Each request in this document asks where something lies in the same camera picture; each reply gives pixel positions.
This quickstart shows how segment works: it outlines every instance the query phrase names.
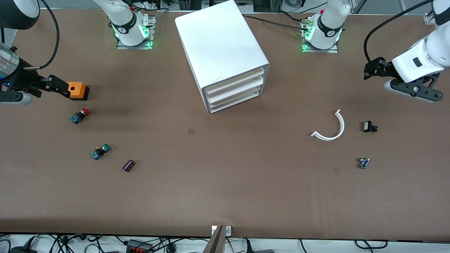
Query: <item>brown tabletop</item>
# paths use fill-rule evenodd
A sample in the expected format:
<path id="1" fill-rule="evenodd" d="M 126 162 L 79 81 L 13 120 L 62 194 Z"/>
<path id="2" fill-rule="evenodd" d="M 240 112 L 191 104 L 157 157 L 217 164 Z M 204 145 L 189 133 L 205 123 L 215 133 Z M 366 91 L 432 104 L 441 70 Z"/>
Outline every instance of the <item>brown tabletop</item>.
<path id="1" fill-rule="evenodd" d="M 363 80 L 363 40 L 387 16 L 350 16 L 338 54 L 302 53 L 298 31 L 247 18 L 270 62 L 264 93 L 208 115 L 175 27 L 184 13 L 165 14 L 152 50 L 116 50 L 103 11 L 54 12 L 59 50 L 40 74 L 82 81 L 90 99 L 44 92 L 0 107 L 0 230 L 208 236 L 224 224 L 235 237 L 450 239 L 450 100 Z M 392 59 L 433 29 L 401 17 L 369 55 Z M 14 45 L 39 65 L 54 41 L 43 11 Z M 444 96 L 449 74 L 435 86 Z M 93 114 L 75 125 L 81 107 Z M 310 137 L 337 134 L 337 109 L 343 135 Z M 378 133 L 362 132 L 367 120 Z M 112 151 L 93 160 L 103 143 Z M 128 159 L 137 164 L 125 173 Z"/>

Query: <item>orange block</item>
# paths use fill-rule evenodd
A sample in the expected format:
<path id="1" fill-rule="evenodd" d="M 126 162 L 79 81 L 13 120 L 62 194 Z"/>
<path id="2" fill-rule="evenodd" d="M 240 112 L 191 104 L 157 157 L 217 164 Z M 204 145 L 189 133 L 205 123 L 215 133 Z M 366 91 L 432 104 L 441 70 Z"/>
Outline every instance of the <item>orange block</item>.
<path id="1" fill-rule="evenodd" d="M 87 100 L 89 88 L 82 82 L 67 82 L 69 84 L 71 100 Z"/>

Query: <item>white storage box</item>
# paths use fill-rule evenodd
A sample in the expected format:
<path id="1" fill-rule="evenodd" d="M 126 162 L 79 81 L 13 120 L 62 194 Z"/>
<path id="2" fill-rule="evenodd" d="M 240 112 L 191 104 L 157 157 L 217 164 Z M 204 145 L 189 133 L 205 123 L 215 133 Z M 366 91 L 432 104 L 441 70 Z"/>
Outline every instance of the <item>white storage box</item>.
<path id="1" fill-rule="evenodd" d="M 175 23 L 208 113 L 262 93 L 269 61 L 233 0 Z"/>

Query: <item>white curved handle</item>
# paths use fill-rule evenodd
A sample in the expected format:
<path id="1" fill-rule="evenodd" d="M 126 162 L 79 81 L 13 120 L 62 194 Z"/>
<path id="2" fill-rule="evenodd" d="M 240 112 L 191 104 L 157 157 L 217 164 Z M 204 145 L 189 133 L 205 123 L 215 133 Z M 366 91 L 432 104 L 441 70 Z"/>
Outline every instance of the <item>white curved handle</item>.
<path id="1" fill-rule="evenodd" d="M 316 136 L 317 138 L 321 139 L 321 140 L 334 140 L 336 138 L 338 138 L 339 136 L 341 136 L 341 134 L 344 132 L 344 118 L 342 118 L 342 115 L 339 113 L 341 110 L 337 110 L 337 112 L 334 114 L 336 115 L 336 117 L 339 119 L 339 122 L 341 124 L 341 129 L 339 130 L 339 133 L 335 136 L 335 137 L 325 137 L 323 135 L 321 135 L 320 133 L 318 133 L 317 131 L 315 131 L 311 137 Z"/>

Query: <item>table surface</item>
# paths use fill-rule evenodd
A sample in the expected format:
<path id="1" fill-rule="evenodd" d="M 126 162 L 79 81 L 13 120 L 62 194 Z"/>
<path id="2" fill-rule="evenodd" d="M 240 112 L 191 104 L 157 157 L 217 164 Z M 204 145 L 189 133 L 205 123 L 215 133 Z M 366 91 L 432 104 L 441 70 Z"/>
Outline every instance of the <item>table surface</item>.
<path id="1" fill-rule="evenodd" d="M 364 38 L 387 16 L 349 16 L 338 54 L 302 53 L 298 31 L 247 18 L 270 62 L 264 92 L 208 115 L 175 27 L 184 13 L 164 15 L 152 50 L 116 50 L 101 10 L 54 12 L 59 50 L 40 73 L 84 82 L 90 99 L 44 92 L 1 107 L 1 231 L 208 236 L 224 224 L 235 237 L 450 239 L 449 99 L 363 80 Z M 433 28 L 401 17 L 373 35 L 369 55 L 392 59 Z M 54 42 L 43 12 L 14 45 L 38 65 Z M 436 85 L 444 95 L 449 74 Z M 81 107 L 93 113 L 75 125 Z M 310 137 L 337 134 L 337 109 L 343 135 Z M 367 120 L 378 133 L 362 132 Z M 103 143 L 112 151 L 91 159 Z M 125 173 L 128 159 L 137 164 Z"/>

